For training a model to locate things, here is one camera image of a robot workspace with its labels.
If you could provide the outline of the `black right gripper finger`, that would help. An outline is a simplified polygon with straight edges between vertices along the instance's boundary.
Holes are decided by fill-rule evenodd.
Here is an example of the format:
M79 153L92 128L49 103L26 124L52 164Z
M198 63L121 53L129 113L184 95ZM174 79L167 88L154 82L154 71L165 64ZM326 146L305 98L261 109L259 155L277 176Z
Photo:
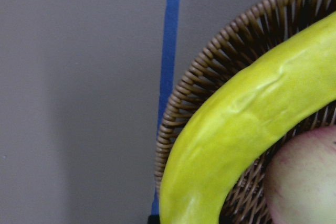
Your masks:
M149 215L147 224L160 224L160 216L159 215Z

